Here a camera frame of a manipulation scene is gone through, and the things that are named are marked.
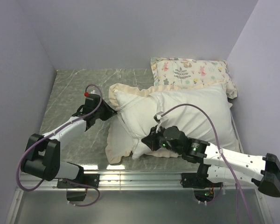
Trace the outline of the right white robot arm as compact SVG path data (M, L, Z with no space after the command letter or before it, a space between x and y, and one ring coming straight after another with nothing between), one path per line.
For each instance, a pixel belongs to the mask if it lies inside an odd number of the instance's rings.
M280 197L280 161L274 154L255 156L219 149L187 137L176 126L155 126L141 141L152 151L164 148L199 165L196 173L182 173L184 188L205 189L228 183L256 187L264 195Z

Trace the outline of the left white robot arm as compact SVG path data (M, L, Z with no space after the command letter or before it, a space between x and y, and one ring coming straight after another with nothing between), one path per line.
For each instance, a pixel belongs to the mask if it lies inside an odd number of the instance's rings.
M84 168L74 163L62 162L61 150L90 129L96 120L107 121L116 113L101 96L86 94L85 103L68 121L48 133L35 133L29 137L18 171L38 177L42 181L62 179L74 188L81 187L85 181Z

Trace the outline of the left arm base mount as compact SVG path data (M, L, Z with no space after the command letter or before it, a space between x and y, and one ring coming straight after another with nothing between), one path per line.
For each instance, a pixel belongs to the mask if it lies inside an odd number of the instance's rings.
M68 204L76 207L87 207L94 205L100 198L100 191L98 190L99 180L100 174L83 174L77 180L59 179L56 188L66 190ZM90 190L95 190L97 197L91 203L81 204L85 202L86 195Z

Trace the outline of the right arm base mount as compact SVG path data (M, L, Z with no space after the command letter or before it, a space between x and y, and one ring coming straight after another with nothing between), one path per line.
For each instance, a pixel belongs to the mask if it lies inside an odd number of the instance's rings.
M208 179L207 171L196 173L181 173L180 184L183 188L192 188L198 204L205 206L213 202L222 191L222 182L212 182Z

